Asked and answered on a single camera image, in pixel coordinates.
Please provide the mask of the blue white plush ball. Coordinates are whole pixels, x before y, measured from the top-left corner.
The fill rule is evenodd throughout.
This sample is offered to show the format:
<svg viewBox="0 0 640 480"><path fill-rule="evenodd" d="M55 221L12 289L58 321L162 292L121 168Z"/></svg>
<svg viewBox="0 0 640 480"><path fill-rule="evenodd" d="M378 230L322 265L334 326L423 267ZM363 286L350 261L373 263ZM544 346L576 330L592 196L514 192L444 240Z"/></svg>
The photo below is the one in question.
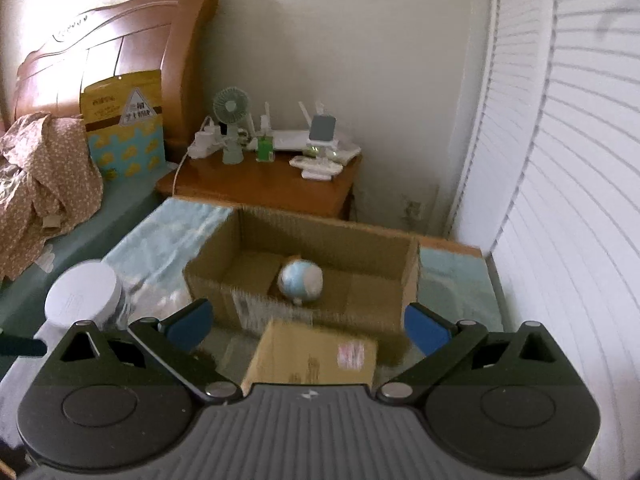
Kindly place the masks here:
<svg viewBox="0 0 640 480"><path fill-rule="evenodd" d="M318 300L323 282L320 266L299 256L285 259L277 276L278 291L296 306Z"/></svg>

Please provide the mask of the brown cardboard box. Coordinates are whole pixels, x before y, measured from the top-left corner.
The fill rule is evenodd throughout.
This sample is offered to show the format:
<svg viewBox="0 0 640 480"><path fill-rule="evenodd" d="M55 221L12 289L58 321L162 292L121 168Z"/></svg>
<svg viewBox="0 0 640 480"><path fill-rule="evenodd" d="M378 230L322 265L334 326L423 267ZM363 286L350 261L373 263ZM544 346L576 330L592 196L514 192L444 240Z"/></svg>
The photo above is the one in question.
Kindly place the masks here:
<svg viewBox="0 0 640 480"><path fill-rule="evenodd" d="M261 334L273 318L374 339L396 362L408 348L405 308L416 300L415 237L355 222L235 208L183 270L222 326Z"/></svg>

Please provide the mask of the white lidded plastic jar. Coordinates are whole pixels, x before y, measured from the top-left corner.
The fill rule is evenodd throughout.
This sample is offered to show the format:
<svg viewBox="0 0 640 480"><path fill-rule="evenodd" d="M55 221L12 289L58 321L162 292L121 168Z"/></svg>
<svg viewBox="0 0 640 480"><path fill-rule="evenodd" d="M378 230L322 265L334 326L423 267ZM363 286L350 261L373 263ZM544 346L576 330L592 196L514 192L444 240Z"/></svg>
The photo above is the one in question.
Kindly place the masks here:
<svg viewBox="0 0 640 480"><path fill-rule="evenodd" d="M87 260L62 273L44 302L46 320L58 328L92 321L102 330L123 330L130 303L114 269L100 260Z"/></svg>

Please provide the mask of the gold tissue pack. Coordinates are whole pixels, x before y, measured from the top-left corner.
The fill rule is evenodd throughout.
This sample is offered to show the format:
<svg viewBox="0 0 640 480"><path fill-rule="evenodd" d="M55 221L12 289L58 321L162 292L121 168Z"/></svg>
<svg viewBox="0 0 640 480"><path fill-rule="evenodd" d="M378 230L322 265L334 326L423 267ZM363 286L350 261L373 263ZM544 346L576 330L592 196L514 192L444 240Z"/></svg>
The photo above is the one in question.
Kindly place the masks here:
<svg viewBox="0 0 640 480"><path fill-rule="evenodd" d="M256 384L372 385L378 344L367 337L272 320L260 337L241 388Z"/></svg>

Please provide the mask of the brown dotted cloth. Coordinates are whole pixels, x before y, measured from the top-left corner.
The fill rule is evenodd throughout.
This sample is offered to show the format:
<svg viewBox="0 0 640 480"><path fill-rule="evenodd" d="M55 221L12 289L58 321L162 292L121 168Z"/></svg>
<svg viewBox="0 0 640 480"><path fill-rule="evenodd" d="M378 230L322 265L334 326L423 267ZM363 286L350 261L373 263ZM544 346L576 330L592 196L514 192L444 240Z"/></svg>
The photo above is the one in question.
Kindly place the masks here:
<svg viewBox="0 0 640 480"><path fill-rule="evenodd" d="M1 136L1 278L16 280L47 241L89 220L103 178L78 117L38 112Z"/></svg>

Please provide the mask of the wooden nightstand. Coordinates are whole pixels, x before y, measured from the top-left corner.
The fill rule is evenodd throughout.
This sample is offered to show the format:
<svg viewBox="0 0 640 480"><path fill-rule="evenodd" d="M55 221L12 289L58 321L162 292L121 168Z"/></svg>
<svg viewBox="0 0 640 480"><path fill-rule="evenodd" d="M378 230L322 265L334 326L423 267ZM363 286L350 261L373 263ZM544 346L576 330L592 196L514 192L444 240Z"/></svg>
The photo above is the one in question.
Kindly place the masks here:
<svg viewBox="0 0 640 480"><path fill-rule="evenodd" d="M352 188L361 158L353 159L329 181L306 180L290 165L291 154L279 153L274 162L258 162L253 153L237 165L226 165L222 155L187 159L178 172L166 174L155 188L165 197L201 203L247 205L308 214L349 218Z"/></svg>

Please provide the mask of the white louvered shutter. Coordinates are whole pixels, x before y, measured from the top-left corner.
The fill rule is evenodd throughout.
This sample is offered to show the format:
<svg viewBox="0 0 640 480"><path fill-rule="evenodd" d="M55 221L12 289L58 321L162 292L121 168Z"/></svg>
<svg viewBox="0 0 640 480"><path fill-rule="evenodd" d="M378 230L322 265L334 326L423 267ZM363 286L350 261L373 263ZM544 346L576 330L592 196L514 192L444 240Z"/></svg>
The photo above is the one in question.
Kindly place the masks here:
<svg viewBox="0 0 640 480"><path fill-rule="evenodd" d="M639 0L491 0L446 231L495 265L597 401L600 479L639 471Z"/></svg>

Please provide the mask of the white power strip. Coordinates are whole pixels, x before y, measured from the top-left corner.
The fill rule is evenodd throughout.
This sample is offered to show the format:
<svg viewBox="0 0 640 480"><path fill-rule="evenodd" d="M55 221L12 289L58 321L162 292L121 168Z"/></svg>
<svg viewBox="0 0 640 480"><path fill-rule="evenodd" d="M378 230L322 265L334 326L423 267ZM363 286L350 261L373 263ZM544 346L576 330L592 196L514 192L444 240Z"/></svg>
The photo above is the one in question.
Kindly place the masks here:
<svg viewBox="0 0 640 480"><path fill-rule="evenodd" d="M215 124L213 118L206 116L200 130L194 134L194 140L186 154L192 159L206 158L223 147L224 136L221 128Z"/></svg>

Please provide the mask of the white remote control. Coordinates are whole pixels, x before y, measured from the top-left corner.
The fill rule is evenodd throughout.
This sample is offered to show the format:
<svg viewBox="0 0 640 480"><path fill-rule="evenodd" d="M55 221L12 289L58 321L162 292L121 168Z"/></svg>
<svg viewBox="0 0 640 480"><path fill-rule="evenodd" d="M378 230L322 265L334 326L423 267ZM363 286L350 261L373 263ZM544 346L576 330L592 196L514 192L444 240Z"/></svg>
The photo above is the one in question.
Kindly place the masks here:
<svg viewBox="0 0 640 480"><path fill-rule="evenodd" d="M344 169L341 164L332 162L332 160L303 155L293 157L288 163L293 168L300 170L303 179L313 181L331 181Z"/></svg>

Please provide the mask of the white wifi router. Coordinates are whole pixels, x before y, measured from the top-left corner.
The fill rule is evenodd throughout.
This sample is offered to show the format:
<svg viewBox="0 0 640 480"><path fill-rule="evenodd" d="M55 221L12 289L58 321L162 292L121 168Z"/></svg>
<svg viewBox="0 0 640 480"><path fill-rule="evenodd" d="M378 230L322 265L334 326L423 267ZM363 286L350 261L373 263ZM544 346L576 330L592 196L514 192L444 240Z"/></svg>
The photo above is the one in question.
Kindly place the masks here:
<svg viewBox="0 0 640 480"><path fill-rule="evenodd" d="M331 143L311 143L308 139L311 119L315 114L328 114L321 102L316 103L316 110L311 115L304 102L299 101L298 107L306 122L303 130L277 130L271 123L270 105L265 102L265 111L260 116L259 129L256 136L269 134L273 137L275 152L296 152L311 157L326 156L328 159L347 165L353 158L361 154L361 148L350 136L335 127L334 140Z"/></svg>

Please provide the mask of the yellow snack bag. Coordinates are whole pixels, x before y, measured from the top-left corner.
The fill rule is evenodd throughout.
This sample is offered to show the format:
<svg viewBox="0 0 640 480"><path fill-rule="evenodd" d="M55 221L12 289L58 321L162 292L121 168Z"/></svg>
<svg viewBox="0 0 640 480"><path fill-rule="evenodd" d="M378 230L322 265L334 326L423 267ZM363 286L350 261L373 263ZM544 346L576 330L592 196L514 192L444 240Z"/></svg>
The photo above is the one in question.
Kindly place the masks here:
<svg viewBox="0 0 640 480"><path fill-rule="evenodd" d="M165 163L159 70L90 84L80 95L80 111L91 158L105 180L140 177Z"/></svg>

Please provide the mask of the green desk fan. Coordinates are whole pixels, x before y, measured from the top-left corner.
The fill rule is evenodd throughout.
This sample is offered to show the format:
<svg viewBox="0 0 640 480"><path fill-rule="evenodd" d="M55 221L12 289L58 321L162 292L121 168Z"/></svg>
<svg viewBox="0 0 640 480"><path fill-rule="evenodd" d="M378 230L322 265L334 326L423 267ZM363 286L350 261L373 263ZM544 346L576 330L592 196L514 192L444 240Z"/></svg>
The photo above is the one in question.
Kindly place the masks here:
<svg viewBox="0 0 640 480"><path fill-rule="evenodd" d="M225 165L237 165L243 161L239 123L246 118L250 111L250 98L245 91L238 87L224 88L214 95L213 111L218 122L227 128L222 162Z"/></svg>

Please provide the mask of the wooden bed headboard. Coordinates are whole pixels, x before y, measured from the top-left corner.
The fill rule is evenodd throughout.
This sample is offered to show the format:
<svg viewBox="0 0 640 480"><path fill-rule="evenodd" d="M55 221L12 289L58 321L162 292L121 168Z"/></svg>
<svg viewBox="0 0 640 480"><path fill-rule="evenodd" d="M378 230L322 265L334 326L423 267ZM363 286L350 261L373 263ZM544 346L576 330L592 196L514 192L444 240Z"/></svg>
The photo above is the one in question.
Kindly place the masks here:
<svg viewBox="0 0 640 480"><path fill-rule="evenodd" d="M205 116L201 40L217 6L218 0L128 0L75 16L18 66L6 124L38 110L77 115L90 84L160 70L165 152L175 162Z"/></svg>

